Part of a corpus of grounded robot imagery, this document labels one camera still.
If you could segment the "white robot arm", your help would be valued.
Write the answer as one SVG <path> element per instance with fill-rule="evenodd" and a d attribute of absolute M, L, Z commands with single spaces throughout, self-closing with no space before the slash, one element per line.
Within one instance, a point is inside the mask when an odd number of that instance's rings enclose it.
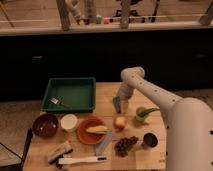
<path fill-rule="evenodd" d="M 162 112 L 167 130 L 166 171 L 213 171 L 213 110 L 197 98 L 183 98 L 144 79 L 142 67 L 123 69 L 117 95 L 137 89 Z"/>

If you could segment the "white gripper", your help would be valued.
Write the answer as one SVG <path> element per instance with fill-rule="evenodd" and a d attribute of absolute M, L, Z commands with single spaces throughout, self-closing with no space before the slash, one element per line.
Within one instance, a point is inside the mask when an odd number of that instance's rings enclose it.
<path fill-rule="evenodd" d="M 125 114 L 128 110 L 129 102 L 127 101 L 133 96 L 134 89 L 122 82 L 120 88 L 118 89 L 117 95 L 122 99 L 120 102 L 121 113 Z"/>

